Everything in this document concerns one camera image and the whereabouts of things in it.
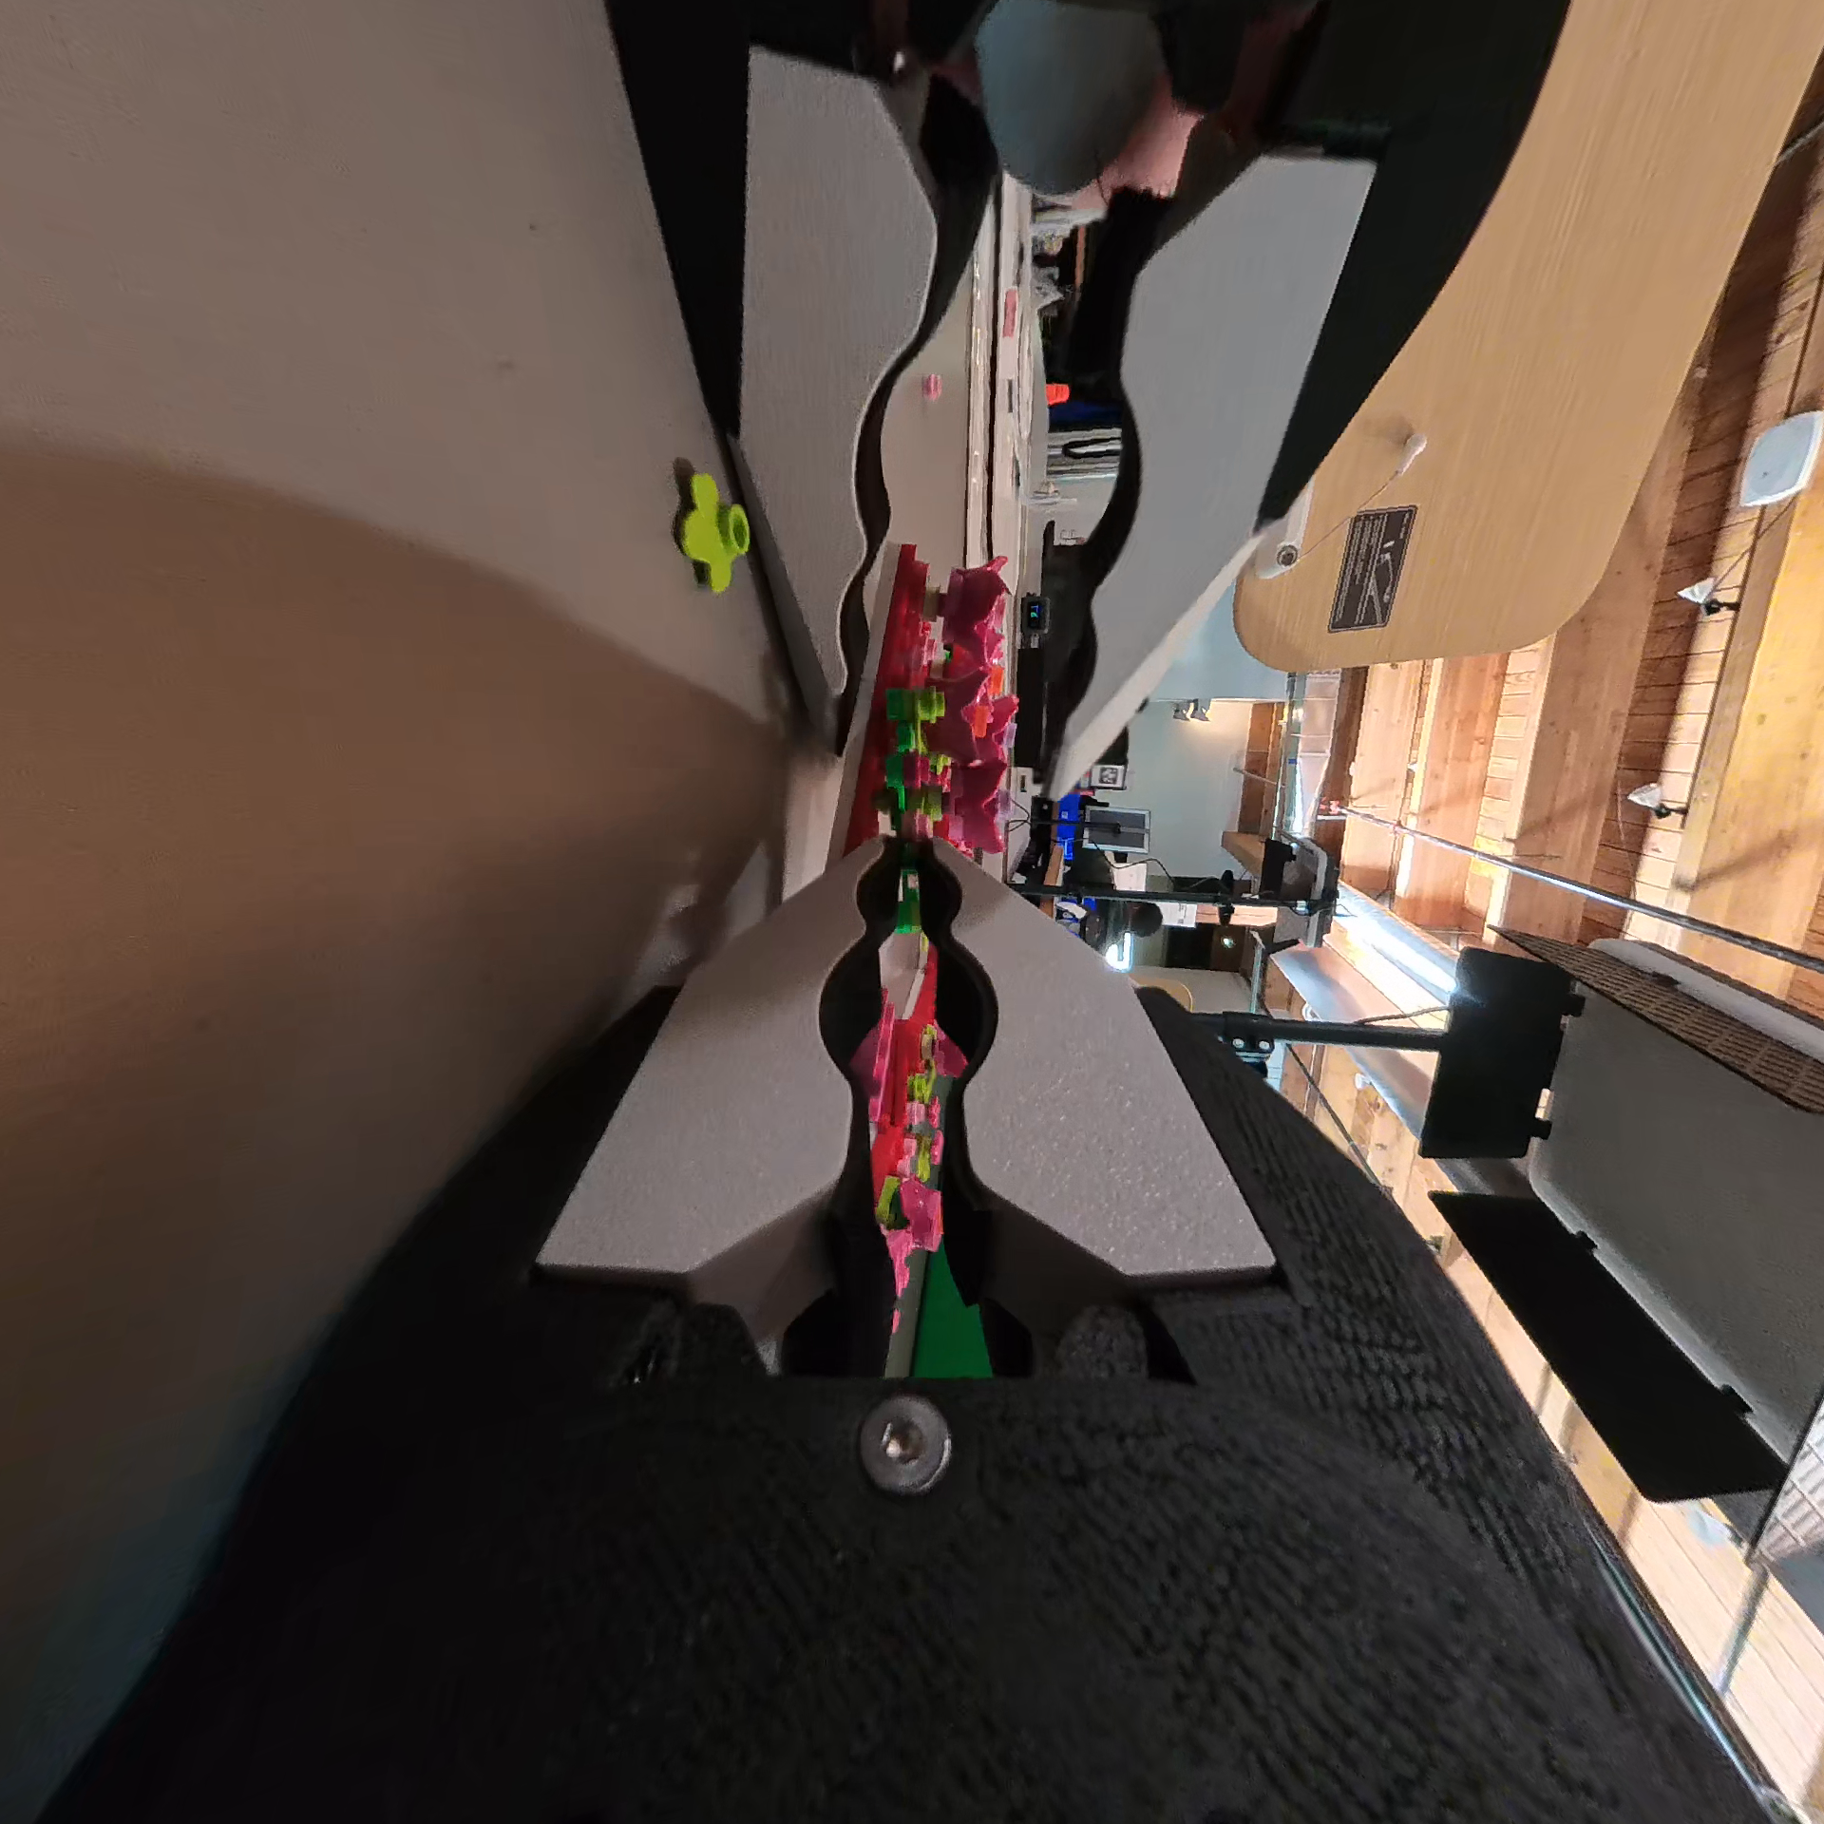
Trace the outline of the thin metal rod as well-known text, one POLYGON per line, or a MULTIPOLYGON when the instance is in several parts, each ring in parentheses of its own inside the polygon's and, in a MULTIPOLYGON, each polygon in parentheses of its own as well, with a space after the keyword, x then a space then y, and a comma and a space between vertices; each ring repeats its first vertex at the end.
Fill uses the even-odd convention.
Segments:
POLYGON ((1760 935, 1760 934, 1749 934, 1749 931, 1742 931, 1742 929, 1735 929, 1735 927, 1726 927, 1726 926, 1713 922, 1709 918, 1695 916, 1688 910, 1675 910, 1675 907, 1663 905, 1663 903, 1651 903, 1651 901, 1644 901, 1644 900, 1617 894, 1617 893, 1612 893, 1602 887, 1570 879, 1561 874, 1550 874, 1550 870, 1545 870, 1535 865, 1529 865, 1529 862, 1523 862, 1523 861, 1517 861, 1517 857, 1509 857, 1509 856, 1482 851, 1475 845, 1457 843, 1457 841, 1447 839, 1447 837, 1436 837, 1431 832, 1424 832, 1417 826, 1410 826, 1406 821, 1398 821, 1395 817, 1387 817, 1387 814, 1382 814, 1382 813, 1374 813, 1374 810, 1366 810, 1366 808, 1360 808, 1360 805, 1326 803, 1326 805, 1320 805, 1313 813, 1313 824, 1315 826, 1345 824, 1345 821, 1356 821, 1356 824, 1362 824, 1366 827, 1386 832, 1391 837, 1404 837, 1407 841, 1421 843, 1423 848, 1457 856, 1457 857, 1468 861, 1472 865, 1492 866, 1492 869, 1496 869, 1496 870, 1500 870, 1509 878, 1531 882, 1531 883, 1539 883, 1548 890, 1555 890, 1555 893, 1561 893, 1561 894, 1568 894, 1568 896, 1577 896, 1577 900, 1590 901, 1595 905, 1617 910, 1620 915, 1641 916, 1641 918, 1675 927, 1678 931, 1688 931, 1697 939, 1702 939, 1702 940, 1709 940, 1709 942, 1720 942, 1724 947, 1753 954, 1757 958, 1763 958, 1766 962, 1777 962, 1777 964, 1783 964, 1783 966, 1789 966, 1789 968, 1796 968, 1796 970, 1803 970, 1803 973, 1822 973, 1822 958, 1814 956, 1804 948, 1783 945, 1783 942, 1771 940, 1771 939, 1760 935))

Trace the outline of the black stand pole with clamp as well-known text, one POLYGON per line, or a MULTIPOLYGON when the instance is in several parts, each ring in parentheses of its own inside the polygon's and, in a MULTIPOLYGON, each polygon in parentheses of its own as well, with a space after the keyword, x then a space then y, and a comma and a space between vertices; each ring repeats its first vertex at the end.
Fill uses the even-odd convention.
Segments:
POLYGON ((1265 1058, 1275 1046, 1295 1045, 1441 1055, 1451 1039, 1447 1030, 1418 1024, 1275 1019, 1258 1013, 1221 1013, 1209 1020, 1223 1042, 1250 1058, 1265 1058))

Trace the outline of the green storage bin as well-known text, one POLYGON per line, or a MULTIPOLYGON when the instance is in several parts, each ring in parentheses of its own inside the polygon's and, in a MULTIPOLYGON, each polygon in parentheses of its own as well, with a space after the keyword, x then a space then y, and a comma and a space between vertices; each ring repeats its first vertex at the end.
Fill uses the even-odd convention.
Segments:
POLYGON ((985 1319, 965 1300, 946 1246, 928 1255, 911 1373, 922 1382, 990 1380, 995 1373, 985 1319))

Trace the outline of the wooden board with black label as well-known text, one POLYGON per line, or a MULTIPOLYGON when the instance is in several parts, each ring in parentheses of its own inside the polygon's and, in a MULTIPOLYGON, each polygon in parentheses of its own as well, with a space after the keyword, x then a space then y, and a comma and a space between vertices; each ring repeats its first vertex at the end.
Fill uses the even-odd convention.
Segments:
POLYGON ((1242 647, 1326 672, 1505 654, 1602 579, 1820 58, 1820 3, 1579 3, 1509 172, 1235 591, 1242 647))

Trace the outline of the lime lego leaf piece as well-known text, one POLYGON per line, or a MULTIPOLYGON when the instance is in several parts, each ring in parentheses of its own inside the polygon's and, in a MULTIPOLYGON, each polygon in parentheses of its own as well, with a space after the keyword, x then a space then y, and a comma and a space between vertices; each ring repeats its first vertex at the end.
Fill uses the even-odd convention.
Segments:
POLYGON ((680 483, 673 539, 697 584, 716 596, 729 589, 754 540, 745 508, 722 494, 713 473, 697 469, 680 483))

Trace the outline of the silver ventilation duct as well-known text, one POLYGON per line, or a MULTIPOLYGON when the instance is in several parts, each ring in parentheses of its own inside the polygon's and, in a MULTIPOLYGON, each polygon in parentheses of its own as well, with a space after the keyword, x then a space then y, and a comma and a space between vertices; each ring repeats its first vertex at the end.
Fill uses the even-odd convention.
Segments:
POLYGON ((1339 889, 1329 939, 1333 945, 1352 945, 1360 956, 1374 956, 1382 966, 1441 1003, 1455 989, 1455 948, 1436 942, 1393 907, 1349 883, 1339 889))

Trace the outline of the person's left hand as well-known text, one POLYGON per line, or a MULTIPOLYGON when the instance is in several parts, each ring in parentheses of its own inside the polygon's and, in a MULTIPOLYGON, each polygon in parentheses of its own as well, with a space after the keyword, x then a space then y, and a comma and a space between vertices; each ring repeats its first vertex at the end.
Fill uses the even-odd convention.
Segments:
POLYGON ((1121 150, 1090 181, 1089 198, 1102 207, 1107 207, 1117 191, 1171 198, 1204 120, 1204 110, 1182 106, 1171 92, 1155 95, 1121 150))

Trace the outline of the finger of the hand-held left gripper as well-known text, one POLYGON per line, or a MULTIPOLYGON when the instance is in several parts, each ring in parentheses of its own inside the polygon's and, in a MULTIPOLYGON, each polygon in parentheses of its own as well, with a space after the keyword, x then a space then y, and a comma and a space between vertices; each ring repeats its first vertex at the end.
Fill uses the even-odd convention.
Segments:
POLYGON ((884 537, 863 506, 871 411, 918 338, 938 255, 926 166, 879 83, 749 53, 744 225, 732 457, 809 723, 841 749, 884 537))
POLYGON ((1048 739, 1052 795, 1102 757, 1256 553, 1374 182, 1362 159, 1265 157, 1141 267, 1117 371, 1137 494, 1113 555, 1087 562, 1092 656, 1048 739))

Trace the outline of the black flat panel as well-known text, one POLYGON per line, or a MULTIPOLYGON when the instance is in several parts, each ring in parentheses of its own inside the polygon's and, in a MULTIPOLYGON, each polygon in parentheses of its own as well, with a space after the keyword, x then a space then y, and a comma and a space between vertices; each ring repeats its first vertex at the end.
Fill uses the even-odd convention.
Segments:
POLYGON ((1686 1355, 1585 1236, 1539 1198, 1436 1192, 1431 1203, 1641 1498, 1778 1489, 1785 1461, 1749 1422, 1745 1397, 1686 1355))

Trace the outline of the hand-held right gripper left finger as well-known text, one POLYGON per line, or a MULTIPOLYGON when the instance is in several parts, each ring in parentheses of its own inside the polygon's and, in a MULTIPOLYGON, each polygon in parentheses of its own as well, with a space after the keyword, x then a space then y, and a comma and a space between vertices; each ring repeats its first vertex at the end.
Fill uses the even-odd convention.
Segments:
POLYGON ((881 839, 683 985, 543 1242, 545 1272, 732 1307, 779 1337, 832 1283, 820 1225, 849 1158, 853 1082, 823 993, 863 942, 881 839))

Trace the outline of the red pink lego flower wreath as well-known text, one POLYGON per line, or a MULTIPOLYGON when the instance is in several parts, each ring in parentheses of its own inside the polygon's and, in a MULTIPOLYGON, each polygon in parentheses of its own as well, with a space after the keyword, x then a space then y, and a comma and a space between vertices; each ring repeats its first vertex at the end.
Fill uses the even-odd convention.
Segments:
POLYGON ((888 1337, 928 1255, 946 1241, 947 1117, 973 1048, 965 1017, 941 1013, 938 893, 923 883, 923 940, 896 939, 897 876, 938 841, 965 861, 1005 851, 1013 734, 1011 589, 1003 560, 961 566, 943 586, 902 547, 865 693, 857 802, 843 851, 888 848, 893 920, 879 948, 879 1009, 851 1060, 865 1098, 873 1222, 893 1270, 888 1337))

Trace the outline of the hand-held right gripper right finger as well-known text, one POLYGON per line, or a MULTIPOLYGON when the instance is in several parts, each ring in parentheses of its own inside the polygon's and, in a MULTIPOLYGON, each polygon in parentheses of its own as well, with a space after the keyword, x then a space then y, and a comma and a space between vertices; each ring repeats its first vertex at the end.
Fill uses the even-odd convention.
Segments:
POLYGON ((962 1090, 985 1295, 1082 1312, 1266 1285, 1271 1244, 1130 978, 949 843, 931 857, 993 1009, 962 1090))

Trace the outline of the grey housing with mesh panel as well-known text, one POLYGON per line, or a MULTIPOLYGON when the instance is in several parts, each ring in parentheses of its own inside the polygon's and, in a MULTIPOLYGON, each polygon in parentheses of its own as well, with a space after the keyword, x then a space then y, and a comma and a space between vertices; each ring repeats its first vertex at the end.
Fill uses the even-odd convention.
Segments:
POLYGON ((1508 940, 1584 997, 1535 1194, 1787 1469, 1822 1380, 1820 1009, 1653 942, 1508 940))

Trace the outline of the black mounted box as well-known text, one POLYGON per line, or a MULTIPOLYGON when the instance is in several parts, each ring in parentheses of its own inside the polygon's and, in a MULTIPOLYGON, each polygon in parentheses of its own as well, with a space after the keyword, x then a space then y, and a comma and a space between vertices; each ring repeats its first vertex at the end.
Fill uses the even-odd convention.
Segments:
POLYGON ((1427 1158, 1525 1158, 1548 1135, 1542 1096, 1565 1020, 1584 1013, 1573 975, 1533 956, 1463 948, 1421 1129, 1427 1158))

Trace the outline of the white ceiling device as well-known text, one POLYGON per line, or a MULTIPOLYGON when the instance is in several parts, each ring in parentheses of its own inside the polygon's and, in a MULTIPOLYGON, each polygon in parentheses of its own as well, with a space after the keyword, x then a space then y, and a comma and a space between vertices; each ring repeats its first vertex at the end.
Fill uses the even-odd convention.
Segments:
POLYGON ((1803 495, 1822 451, 1822 411, 1792 415, 1753 444, 1742 465, 1737 508, 1771 510, 1803 495))

